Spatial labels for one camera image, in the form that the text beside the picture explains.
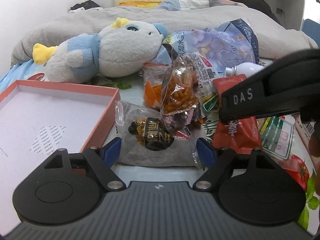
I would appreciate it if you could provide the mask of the person left hand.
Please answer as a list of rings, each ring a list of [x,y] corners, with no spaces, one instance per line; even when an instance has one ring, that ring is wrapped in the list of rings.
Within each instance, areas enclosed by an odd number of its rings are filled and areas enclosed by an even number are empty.
[[[320,155],[320,140],[319,140],[319,123],[315,123],[314,132],[309,140],[309,153],[311,156],[319,158]],[[319,178],[319,166],[317,167],[317,175],[315,182],[316,193],[319,195],[320,193],[320,178]]]

